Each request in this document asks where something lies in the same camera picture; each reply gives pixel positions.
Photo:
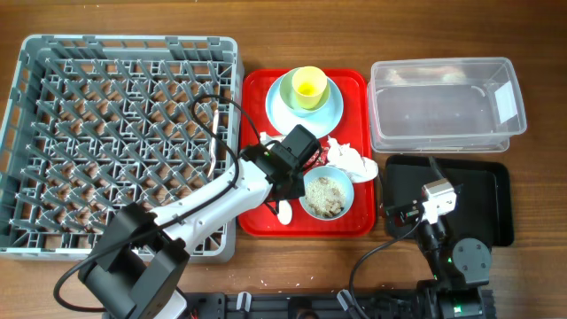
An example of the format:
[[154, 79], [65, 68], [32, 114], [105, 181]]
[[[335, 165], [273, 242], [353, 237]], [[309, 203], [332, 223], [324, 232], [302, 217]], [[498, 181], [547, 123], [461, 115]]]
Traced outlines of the white plastic spoon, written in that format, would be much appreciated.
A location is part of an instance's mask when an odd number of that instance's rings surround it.
[[277, 219], [282, 225], [289, 225], [292, 219], [292, 208], [287, 200], [281, 200], [277, 206]]

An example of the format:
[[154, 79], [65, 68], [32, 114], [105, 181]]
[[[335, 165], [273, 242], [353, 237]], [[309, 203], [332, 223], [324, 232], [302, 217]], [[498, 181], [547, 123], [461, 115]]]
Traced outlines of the light blue bowl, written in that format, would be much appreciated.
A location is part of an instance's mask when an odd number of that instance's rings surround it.
[[[344, 209], [342, 210], [342, 212], [338, 215], [336, 215], [333, 218], [322, 218], [319, 216], [316, 216], [314, 214], [311, 214], [308, 211], [307, 208], [307, 204], [305, 201], [305, 196], [306, 196], [306, 188], [307, 185], [313, 181], [316, 178], [319, 177], [329, 177], [332, 179], [335, 179], [337, 182], [339, 182], [342, 187], [345, 190], [345, 194], [346, 194], [346, 204], [344, 206]], [[305, 182], [305, 195], [303, 197], [301, 197], [299, 199], [299, 203], [301, 204], [301, 206], [303, 207], [303, 209], [312, 217], [314, 217], [317, 220], [321, 220], [321, 221], [334, 221], [337, 220], [339, 218], [341, 218], [342, 216], [344, 216], [351, 208], [352, 204], [353, 204], [353, 199], [354, 199], [354, 189], [353, 189], [353, 184], [350, 181], [349, 177], [343, 173], [341, 170], [334, 168], [334, 167], [315, 167], [312, 168], [311, 170], [309, 170], [305, 175], [304, 175], [304, 182]]]

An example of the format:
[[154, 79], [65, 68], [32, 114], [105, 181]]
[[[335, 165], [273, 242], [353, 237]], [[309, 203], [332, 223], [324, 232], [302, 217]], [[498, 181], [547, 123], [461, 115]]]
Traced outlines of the white napkin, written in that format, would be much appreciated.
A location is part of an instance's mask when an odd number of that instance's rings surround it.
[[352, 183], [369, 182], [378, 176], [377, 163], [361, 156], [350, 144], [340, 144], [330, 136], [328, 144], [327, 166], [341, 170]]

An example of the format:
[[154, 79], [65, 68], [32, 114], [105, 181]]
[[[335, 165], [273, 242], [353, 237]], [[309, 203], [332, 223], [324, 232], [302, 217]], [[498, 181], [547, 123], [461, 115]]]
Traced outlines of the white plastic fork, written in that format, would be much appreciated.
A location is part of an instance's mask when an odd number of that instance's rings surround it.
[[213, 116], [213, 126], [212, 126], [212, 132], [214, 133], [214, 135], [211, 139], [209, 146], [210, 166], [207, 172], [207, 178], [209, 180], [212, 180], [214, 178], [214, 170], [216, 166], [216, 151], [217, 151], [216, 134], [218, 133], [219, 121], [220, 121], [219, 110], [215, 110]]

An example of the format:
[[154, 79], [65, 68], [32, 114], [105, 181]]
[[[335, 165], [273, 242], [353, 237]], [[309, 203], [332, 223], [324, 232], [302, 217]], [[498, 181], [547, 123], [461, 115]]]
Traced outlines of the rice and food scraps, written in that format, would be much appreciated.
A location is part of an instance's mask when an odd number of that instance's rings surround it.
[[307, 185], [305, 201], [311, 214], [328, 219], [342, 212], [346, 194], [335, 179], [319, 177]]

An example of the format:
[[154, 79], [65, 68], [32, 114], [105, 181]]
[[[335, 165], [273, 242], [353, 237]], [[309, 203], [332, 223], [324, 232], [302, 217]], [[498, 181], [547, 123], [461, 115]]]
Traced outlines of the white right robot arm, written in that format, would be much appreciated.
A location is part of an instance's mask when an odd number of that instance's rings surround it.
[[389, 206], [385, 216], [409, 235], [427, 260], [433, 278], [417, 283], [411, 300], [414, 318], [493, 318], [493, 300], [482, 287], [489, 283], [491, 249], [475, 237], [458, 237], [447, 218], [425, 220], [424, 202]]

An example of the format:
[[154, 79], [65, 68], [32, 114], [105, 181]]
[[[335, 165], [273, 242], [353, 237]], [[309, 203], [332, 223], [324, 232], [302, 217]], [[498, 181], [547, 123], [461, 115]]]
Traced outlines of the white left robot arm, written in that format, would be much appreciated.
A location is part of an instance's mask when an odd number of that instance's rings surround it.
[[148, 212], [123, 207], [78, 277], [114, 318], [177, 318], [178, 282], [198, 245], [223, 224], [266, 202], [304, 195], [303, 167], [319, 144], [285, 139], [246, 147], [221, 176]]

